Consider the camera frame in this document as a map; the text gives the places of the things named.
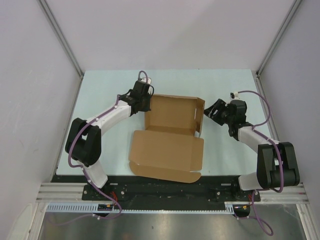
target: metal frame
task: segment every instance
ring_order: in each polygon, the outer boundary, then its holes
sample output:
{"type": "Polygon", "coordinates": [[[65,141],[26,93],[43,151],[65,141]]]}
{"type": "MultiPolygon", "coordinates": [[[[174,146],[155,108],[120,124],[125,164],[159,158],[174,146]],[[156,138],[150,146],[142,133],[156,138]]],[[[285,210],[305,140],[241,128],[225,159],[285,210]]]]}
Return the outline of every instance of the metal frame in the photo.
{"type": "Polygon", "coordinates": [[[300,215],[306,238],[308,240],[319,239],[319,229],[315,225],[316,219],[313,215],[310,204],[297,204],[296,207],[300,215]]]}
{"type": "MultiPolygon", "coordinates": [[[[104,203],[111,204],[111,201],[83,201],[82,194],[86,183],[43,183],[36,198],[37,203],[104,203]]],[[[275,193],[272,190],[260,192],[260,204],[309,204],[303,184],[298,186],[285,187],[282,193],[275,193]]],[[[226,204],[245,205],[246,201],[231,202],[226,204]]]]}
{"type": "Polygon", "coordinates": [[[266,55],[264,56],[260,66],[258,67],[258,69],[256,71],[258,76],[260,76],[261,73],[263,72],[263,70],[265,69],[266,64],[268,63],[269,59],[271,58],[272,54],[274,53],[277,45],[279,44],[280,40],[282,39],[284,33],[286,32],[286,30],[289,26],[289,24],[291,23],[294,16],[296,15],[302,2],[303,2],[303,0],[295,0],[293,2],[293,4],[291,5],[291,8],[290,8],[289,12],[287,13],[287,15],[285,16],[284,21],[283,21],[280,29],[276,33],[268,51],[266,52],[266,55]]]}
{"type": "Polygon", "coordinates": [[[52,30],[55,33],[56,37],[58,38],[59,42],[61,43],[63,50],[65,51],[66,55],[70,59],[74,69],[78,73],[79,77],[82,79],[84,76],[84,72],[81,70],[81,67],[80,67],[64,33],[62,32],[50,6],[48,5],[46,0],[37,0],[37,2],[39,3],[44,15],[46,16],[52,30]]]}
{"type": "Polygon", "coordinates": [[[75,111],[75,108],[76,108],[76,103],[77,103],[77,100],[78,100],[78,97],[79,97],[79,93],[80,93],[80,89],[81,89],[81,85],[82,85],[82,78],[81,78],[81,82],[79,84],[79,87],[76,91],[76,95],[75,95],[75,98],[74,98],[74,101],[73,101],[73,104],[72,104],[72,109],[71,109],[71,112],[70,112],[70,115],[69,115],[69,118],[68,118],[68,123],[65,127],[65,132],[64,132],[64,135],[63,135],[63,138],[62,138],[62,141],[60,143],[60,150],[59,150],[59,154],[57,156],[57,159],[55,160],[55,164],[52,168],[52,171],[50,173],[50,176],[49,176],[49,181],[51,181],[51,179],[54,177],[54,175],[56,174],[56,171],[57,171],[57,168],[58,168],[58,165],[59,165],[59,162],[60,162],[60,158],[61,158],[61,154],[63,152],[63,150],[65,149],[65,141],[68,137],[68,133],[69,133],[69,127],[72,123],[72,116],[74,114],[74,111],[75,111]]]}
{"type": "MultiPolygon", "coordinates": [[[[52,202],[47,206],[47,213],[86,213],[86,214],[108,214],[110,210],[98,210],[100,203],[76,202],[62,203],[52,202]]],[[[225,203],[225,210],[195,210],[195,211],[174,211],[174,210],[122,210],[124,214],[234,214],[232,204],[225,203]]]]}
{"type": "MultiPolygon", "coordinates": [[[[258,76],[257,73],[255,73],[255,72],[252,72],[252,76],[253,76],[253,80],[254,80],[257,92],[259,94],[261,94],[263,97],[266,97],[265,91],[264,91],[262,83],[261,83],[260,76],[258,76]]],[[[261,98],[259,98],[259,100],[260,100],[261,105],[262,105],[262,110],[263,110],[264,116],[265,116],[265,118],[267,118],[268,114],[269,114],[267,104],[261,98]]],[[[274,140],[278,140],[279,141],[278,132],[277,132],[276,125],[275,125],[275,122],[274,122],[274,119],[273,119],[272,116],[270,117],[267,125],[268,125],[268,128],[269,128],[271,137],[274,140]]]]}
{"type": "Polygon", "coordinates": [[[31,229],[29,231],[29,236],[27,238],[28,240],[38,240],[41,231],[41,226],[45,218],[47,205],[48,203],[46,202],[36,203],[36,211],[33,218],[31,229]]]}

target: open cardboard box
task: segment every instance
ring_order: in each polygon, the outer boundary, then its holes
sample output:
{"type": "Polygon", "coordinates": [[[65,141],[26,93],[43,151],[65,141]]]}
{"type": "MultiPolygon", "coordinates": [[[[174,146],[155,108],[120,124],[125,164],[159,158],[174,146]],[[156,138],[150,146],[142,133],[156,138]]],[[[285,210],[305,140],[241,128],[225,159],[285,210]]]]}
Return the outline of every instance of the open cardboard box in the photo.
{"type": "Polygon", "coordinates": [[[205,101],[198,97],[158,95],[144,115],[145,130],[133,134],[130,168],[137,176],[182,183],[201,177],[205,101]]]}

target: robotic arm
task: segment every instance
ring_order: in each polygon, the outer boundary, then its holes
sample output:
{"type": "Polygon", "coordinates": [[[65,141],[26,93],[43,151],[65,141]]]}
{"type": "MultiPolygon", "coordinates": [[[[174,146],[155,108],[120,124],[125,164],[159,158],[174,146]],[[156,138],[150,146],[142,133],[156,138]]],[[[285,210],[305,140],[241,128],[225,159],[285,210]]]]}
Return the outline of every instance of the robotic arm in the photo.
{"type": "Polygon", "coordinates": [[[93,121],[76,140],[71,157],[85,169],[90,180],[98,188],[102,188],[108,180],[99,161],[101,155],[101,138],[110,128],[120,121],[131,117],[137,112],[150,111],[150,100],[154,94],[154,88],[150,83],[151,79],[148,77],[143,79],[138,78],[133,89],[130,89],[125,94],[118,95],[117,102],[114,106],[86,120],[76,118],[71,124],[65,145],[65,151],[67,153],[69,153],[78,133],[88,123],[93,121]]]}
{"type": "Polygon", "coordinates": [[[215,104],[204,110],[204,115],[219,125],[227,124],[229,135],[239,142],[249,146],[257,153],[256,172],[241,175],[238,178],[239,188],[243,191],[256,189],[270,189],[281,186],[296,186],[300,182],[294,146],[290,142],[279,142],[266,137],[253,129],[253,125],[246,120],[247,104],[231,93],[231,102],[226,103],[218,99],[215,104]],[[279,164],[276,165],[277,150],[280,153],[279,164]]]}

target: metal floor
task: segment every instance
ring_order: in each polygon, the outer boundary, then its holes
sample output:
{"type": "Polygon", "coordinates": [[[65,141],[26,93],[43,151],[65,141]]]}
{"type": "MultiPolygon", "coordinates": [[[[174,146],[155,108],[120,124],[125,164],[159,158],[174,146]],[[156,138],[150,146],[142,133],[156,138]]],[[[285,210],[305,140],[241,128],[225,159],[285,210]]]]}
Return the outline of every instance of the metal floor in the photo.
{"type": "Polygon", "coordinates": [[[305,240],[296,205],[257,205],[274,230],[267,236],[256,220],[223,214],[124,214],[112,220],[91,217],[54,226],[81,215],[46,213],[39,240],[305,240]]]}

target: white enclosure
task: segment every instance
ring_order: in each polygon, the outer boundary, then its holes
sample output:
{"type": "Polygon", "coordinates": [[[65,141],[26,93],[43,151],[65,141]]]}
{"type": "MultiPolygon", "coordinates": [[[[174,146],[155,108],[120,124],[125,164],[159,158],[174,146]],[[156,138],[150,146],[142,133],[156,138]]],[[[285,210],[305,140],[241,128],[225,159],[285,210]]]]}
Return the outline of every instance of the white enclosure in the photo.
{"type": "MultiPolygon", "coordinates": [[[[1,239],[51,180],[81,84],[39,2],[0,3],[1,239]]],[[[256,71],[296,1],[47,2],[84,72],[256,71]]],[[[318,214],[319,8],[317,0],[301,5],[261,76],[280,140],[294,144],[318,214]]]]}

